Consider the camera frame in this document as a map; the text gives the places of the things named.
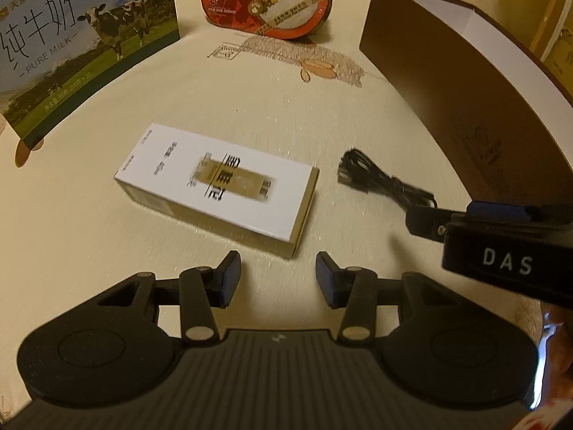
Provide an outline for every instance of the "ribbed black surface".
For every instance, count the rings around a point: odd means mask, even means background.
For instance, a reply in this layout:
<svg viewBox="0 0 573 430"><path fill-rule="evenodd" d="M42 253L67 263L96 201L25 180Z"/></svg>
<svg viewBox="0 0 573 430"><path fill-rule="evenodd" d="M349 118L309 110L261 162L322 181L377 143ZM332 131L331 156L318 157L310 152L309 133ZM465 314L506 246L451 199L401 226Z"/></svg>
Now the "ribbed black surface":
<svg viewBox="0 0 573 430"><path fill-rule="evenodd" d="M327 331L239 331L189 350L155 390L102 409L35 401L6 430L506 430L520 403L452 411L411 397Z"/></svg>

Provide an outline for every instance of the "table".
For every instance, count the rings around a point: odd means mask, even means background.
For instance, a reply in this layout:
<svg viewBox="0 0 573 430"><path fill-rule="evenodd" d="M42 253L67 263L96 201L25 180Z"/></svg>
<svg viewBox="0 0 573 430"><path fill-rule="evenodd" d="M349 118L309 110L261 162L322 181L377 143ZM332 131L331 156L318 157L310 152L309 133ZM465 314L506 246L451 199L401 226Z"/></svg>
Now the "table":
<svg viewBox="0 0 573 430"><path fill-rule="evenodd" d="M135 272L177 277L216 266L231 249L244 264L231 306L215 312L221 332L336 332L343 312L326 306L313 270L316 253L326 250L343 267L381 277L425 273L538 336L538 303L443 271L441 246L409 235L396 203L337 183L340 157L358 147L386 172L432 190L442 207L463 209L470 200L428 131L359 51L370 0L334 0L327 24L306 40L363 70L354 84L304 83L300 66L277 56L234 53L250 35L209 24L200 0L176 1L182 39L81 105L23 168L14 166L15 133L0 136L3 412L29 399L15 358L31 330ZM275 55L283 47L269 44ZM232 59L212 55L222 45ZM153 121L319 167L296 258L242 247L131 202L114 173ZM378 335L397 323L395 308L379 308ZM178 335L177 308L162 309L159 324Z"/></svg>

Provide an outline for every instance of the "silver screw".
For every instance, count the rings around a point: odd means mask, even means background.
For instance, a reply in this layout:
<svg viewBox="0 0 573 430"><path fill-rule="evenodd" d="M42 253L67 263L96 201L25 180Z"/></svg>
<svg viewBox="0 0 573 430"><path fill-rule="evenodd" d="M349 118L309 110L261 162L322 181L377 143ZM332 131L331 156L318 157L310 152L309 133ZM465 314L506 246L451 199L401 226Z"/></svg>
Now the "silver screw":
<svg viewBox="0 0 573 430"><path fill-rule="evenodd" d="M342 335L350 341L362 341L370 336L370 330L365 327L346 327L342 330Z"/></svg>
<svg viewBox="0 0 573 430"><path fill-rule="evenodd" d="M185 332L185 336L192 341L207 341L214 334L215 332L211 328L203 326L191 327Z"/></svg>

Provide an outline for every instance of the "open cardboard box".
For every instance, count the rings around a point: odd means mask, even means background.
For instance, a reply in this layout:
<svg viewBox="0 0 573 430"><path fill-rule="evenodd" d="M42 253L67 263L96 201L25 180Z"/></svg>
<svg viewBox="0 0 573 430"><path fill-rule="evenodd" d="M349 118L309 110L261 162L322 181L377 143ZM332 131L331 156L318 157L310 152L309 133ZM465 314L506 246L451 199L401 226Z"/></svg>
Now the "open cardboard box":
<svg viewBox="0 0 573 430"><path fill-rule="evenodd" d="M360 50L474 200L573 203L573 99L531 52L459 0L372 0Z"/></svg>

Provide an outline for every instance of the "white box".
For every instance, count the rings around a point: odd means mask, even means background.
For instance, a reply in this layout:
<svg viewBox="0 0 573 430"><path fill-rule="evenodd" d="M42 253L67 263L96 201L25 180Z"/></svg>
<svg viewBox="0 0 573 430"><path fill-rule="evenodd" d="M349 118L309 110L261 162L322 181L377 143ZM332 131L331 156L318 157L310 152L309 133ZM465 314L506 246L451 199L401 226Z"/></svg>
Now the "white box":
<svg viewBox="0 0 573 430"><path fill-rule="evenodd" d="M290 258L318 173L310 165L152 124L115 179L139 204Z"/></svg>

